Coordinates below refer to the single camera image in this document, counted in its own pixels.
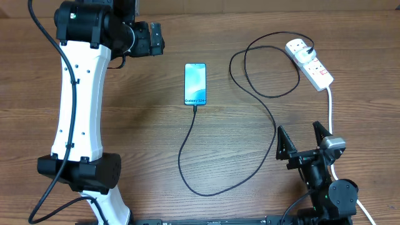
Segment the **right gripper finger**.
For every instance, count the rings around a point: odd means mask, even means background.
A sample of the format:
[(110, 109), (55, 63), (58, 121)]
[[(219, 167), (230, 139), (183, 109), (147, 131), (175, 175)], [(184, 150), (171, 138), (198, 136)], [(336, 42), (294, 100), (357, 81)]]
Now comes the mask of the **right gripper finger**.
[(277, 128), (277, 150), (276, 159), (285, 160), (289, 159), (292, 154), (297, 153), (298, 150), (291, 141), (289, 135), (282, 126)]
[(319, 121), (313, 122), (312, 125), (314, 128), (317, 145), (320, 146), (322, 140), (325, 137), (331, 136), (332, 134)]

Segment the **blue Samsung Galaxy smartphone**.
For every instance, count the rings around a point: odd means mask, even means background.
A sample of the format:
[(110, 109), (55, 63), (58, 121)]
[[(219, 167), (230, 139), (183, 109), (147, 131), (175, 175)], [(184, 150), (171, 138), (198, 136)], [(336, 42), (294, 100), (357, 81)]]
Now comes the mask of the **blue Samsung Galaxy smartphone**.
[(184, 103), (206, 105), (207, 79), (205, 63), (187, 63), (184, 67)]

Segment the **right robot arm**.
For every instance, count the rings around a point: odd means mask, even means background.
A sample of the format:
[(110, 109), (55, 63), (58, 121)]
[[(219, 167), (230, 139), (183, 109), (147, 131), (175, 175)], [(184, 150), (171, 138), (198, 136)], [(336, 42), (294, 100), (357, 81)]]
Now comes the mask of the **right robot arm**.
[(317, 148), (299, 152), (282, 126), (277, 128), (276, 159), (297, 169), (307, 193), (290, 205), (279, 224), (352, 224), (359, 188), (350, 179), (333, 181), (328, 167), (341, 157), (346, 142), (332, 135), (319, 121), (313, 122)]

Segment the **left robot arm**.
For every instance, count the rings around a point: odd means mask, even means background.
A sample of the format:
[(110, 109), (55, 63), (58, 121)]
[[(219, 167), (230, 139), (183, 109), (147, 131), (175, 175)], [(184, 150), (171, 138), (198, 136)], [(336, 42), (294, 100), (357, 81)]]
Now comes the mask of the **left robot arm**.
[(49, 38), (61, 56), (61, 102), (51, 153), (37, 171), (79, 193), (96, 224), (134, 222), (118, 188), (121, 157), (103, 149), (101, 108), (110, 61), (163, 53), (160, 24), (136, 21), (136, 8), (136, 0), (64, 1)]

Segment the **white USB charger plug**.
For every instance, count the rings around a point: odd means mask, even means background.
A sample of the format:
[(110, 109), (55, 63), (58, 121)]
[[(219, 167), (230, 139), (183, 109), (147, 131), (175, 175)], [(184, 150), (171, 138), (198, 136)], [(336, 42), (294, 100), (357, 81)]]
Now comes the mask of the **white USB charger plug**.
[(316, 57), (316, 51), (309, 48), (299, 50), (294, 58), (299, 65), (307, 64)]

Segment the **white power strip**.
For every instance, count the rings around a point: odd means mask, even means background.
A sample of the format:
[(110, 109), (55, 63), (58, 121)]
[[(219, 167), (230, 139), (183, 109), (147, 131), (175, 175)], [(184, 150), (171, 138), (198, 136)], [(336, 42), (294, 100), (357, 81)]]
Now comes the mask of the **white power strip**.
[(327, 89), (330, 84), (334, 81), (334, 78), (328, 72), (328, 70), (323, 66), (321, 61), (315, 57), (312, 61), (307, 64), (299, 65), (294, 55), (301, 49), (311, 48), (302, 39), (293, 39), (289, 41), (285, 50), (294, 60), (298, 68), (304, 73), (304, 75), (309, 79), (311, 84), (316, 88), (317, 91), (322, 91)]

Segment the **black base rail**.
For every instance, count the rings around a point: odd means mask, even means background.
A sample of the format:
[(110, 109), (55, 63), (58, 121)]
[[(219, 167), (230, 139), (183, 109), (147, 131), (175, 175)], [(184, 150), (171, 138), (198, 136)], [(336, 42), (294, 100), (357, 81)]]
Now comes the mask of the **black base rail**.
[(161, 219), (138, 219), (129, 221), (129, 225), (306, 225), (314, 224), (311, 220), (301, 220), (296, 216), (267, 216), (265, 218), (253, 219), (215, 219), (215, 220), (173, 220), (163, 221)]

